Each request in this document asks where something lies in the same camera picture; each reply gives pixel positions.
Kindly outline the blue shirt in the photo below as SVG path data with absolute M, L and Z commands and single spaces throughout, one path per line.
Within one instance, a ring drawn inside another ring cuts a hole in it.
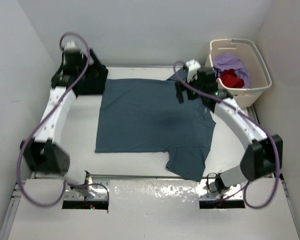
M 200 181 L 216 124 L 200 99 L 178 102 L 176 81 L 174 75 L 106 80 L 95 152 L 166 152 L 168 171 Z

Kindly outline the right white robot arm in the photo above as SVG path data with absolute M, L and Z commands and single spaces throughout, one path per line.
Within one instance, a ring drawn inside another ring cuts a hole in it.
M 249 181 L 253 182 L 271 173 L 281 173 L 283 140 L 271 135 L 239 107 L 233 95 L 219 88 L 213 68 L 201 66 L 196 60 L 177 61 L 187 76 L 181 77 L 175 70 L 176 97 L 184 102 L 183 92 L 189 100 L 200 98 L 208 109 L 223 120 L 240 140 L 245 153 L 239 165 L 218 173 L 214 182 L 207 186 L 211 192 L 223 193 L 230 187 Z

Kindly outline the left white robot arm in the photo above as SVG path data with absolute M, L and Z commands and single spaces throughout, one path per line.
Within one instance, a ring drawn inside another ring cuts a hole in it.
M 84 54 L 75 41 L 68 41 L 62 62 L 51 79 L 49 99 L 42 120 L 25 147 L 23 157 L 31 171 L 57 175 L 71 185 L 85 185 L 87 171 L 71 163 L 61 146 L 68 112 L 78 96 L 99 96 L 105 90 L 108 69 L 92 49 Z

